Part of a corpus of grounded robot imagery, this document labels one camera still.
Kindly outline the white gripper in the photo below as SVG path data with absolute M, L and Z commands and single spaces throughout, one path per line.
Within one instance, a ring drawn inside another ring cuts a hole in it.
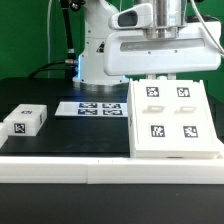
M 148 39 L 143 30 L 110 34 L 104 47 L 107 75 L 141 75 L 216 70 L 220 53 L 201 25 L 188 25 L 174 39 Z

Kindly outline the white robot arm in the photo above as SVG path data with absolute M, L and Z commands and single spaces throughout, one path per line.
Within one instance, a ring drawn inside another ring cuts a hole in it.
M 111 89 L 130 75 L 215 70 L 224 49 L 221 23 L 197 15 L 186 21 L 192 0 L 134 0 L 118 10 L 106 0 L 59 0 L 73 83 Z

